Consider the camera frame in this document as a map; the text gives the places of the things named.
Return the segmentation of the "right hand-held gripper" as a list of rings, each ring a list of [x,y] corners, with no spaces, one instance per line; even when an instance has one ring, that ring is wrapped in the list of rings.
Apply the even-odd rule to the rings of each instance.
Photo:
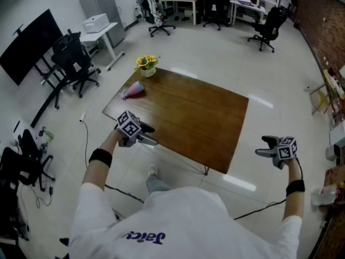
[[[256,149],[255,153],[258,156],[265,158],[273,158],[273,164],[278,169],[282,170],[285,161],[291,160],[296,156],[297,143],[294,137],[276,137],[271,135],[262,136],[261,139],[268,144],[271,149]]]

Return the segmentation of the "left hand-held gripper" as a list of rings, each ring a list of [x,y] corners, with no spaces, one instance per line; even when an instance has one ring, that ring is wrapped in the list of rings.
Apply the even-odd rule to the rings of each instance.
[[[119,141],[120,147],[131,147],[137,142],[143,145],[157,146],[158,142],[141,133],[154,133],[155,129],[150,125],[139,122],[139,119],[130,111],[124,111],[117,117],[117,128],[125,135],[122,140]]]

